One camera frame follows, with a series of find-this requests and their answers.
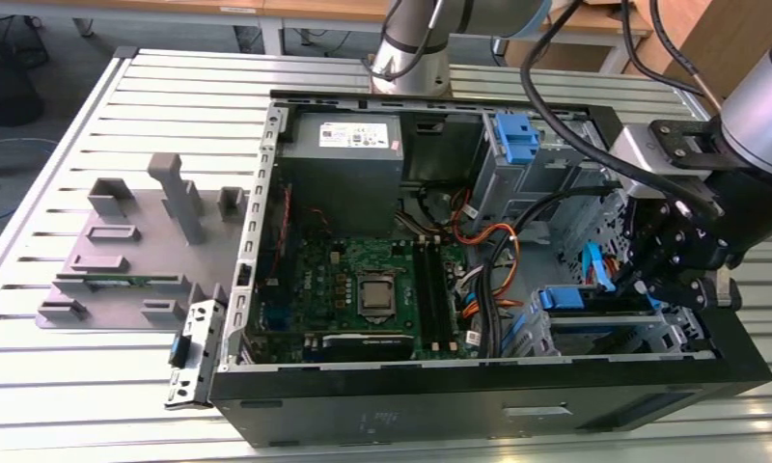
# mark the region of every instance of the table leg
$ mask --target table leg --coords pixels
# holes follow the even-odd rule
[[[78,32],[83,37],[94,36],[94,19],[86,19],[82,17],[74,17],[72,22],[75,23],[75,27],[78,28]]]
[[[279,17],[261,16],[261,30],[267,55],[285,55],[283,21]]]
[[[641,41],[642,38],[634,36],[635,46],[639,45]],[[630,54],[627,53],[627,44],[622,40],[609,51],[601,72],[603,74],[621,74],[627,66],[627,63],[630,63]]]

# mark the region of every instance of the sticker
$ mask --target sticker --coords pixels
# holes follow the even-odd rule
[[[471,219],[478,217],[478,209],[469,204],[463,205],[463,213],[469,215]]]
[[[466,343],[470,345],[481,346],[481,333],[477,331],[467,331],[466,332]]]
[[[321,125],[322,148],[389,148],[385,123],[325,123]]]
[[[220,7],[220,11],[223,13],[247,13],[247,14],[257,14],[258,10],[254,8],[238,8],[238,7]]]

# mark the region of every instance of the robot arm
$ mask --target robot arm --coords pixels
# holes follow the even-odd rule
[[[450,90],[450,35],[526,35],[543,22],[551,4],[551,0],[395,0],[375,61],[365,62],[377,91],[445,94]]]
[[[542,42],[558,33],[578,5]],[[550,7],[550,0],[397,0],[371,66],[375,90],[442,95],[450,88],[450,34],[515,35],[542,23]],[[530,84],[525,82],[535,109],[561,134],[566,127],[545,115],[551,111]],[[611,153],[602,151],[594,159],[606,167],[629,168],[613,170],[629,197],[623,234],[630,251],[614,278],[619,293],[635,287],[693,309],[741,308],[728,269],[772,235],[772,49],[709,123],[627,125]],[[666,189],[657,188],[662,183]]]

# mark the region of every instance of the aluminum table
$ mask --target aluminum table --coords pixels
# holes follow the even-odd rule
[[[626,123],[701,109],[637,77],[541,71],[549,100],[610,105]],[[199,189],[251,184],[270,89],[367,92],[351,60],[140,50],[100,77],[0,237],[0,458],[132,461],[772,461],[772,383],[630,433],[377,447],[253,449],[216,410],[167,412],[172,334],[42,331],[38,306],[68,255],[99,177],[160,188],[151,153],[180,152]],[[453,66],[455,96],[526,100],[514,69]],[[772,239],[734,272],[741,311],[772,367]]]

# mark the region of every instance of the wooden table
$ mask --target wooden table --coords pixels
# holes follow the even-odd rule
[[[390,0],[0,0],[0,14],[257,26],[267,54],[283,55],[286,28],[381,32],[389,4]],[[86,24],[76,23],[86,34]],[[634,14],[637,42],[650,32],[651,27]],[[619,73],[629,62],[621,21],[609,16],[607,9],[582,6],[554,41],[611,47],[602,72]]]

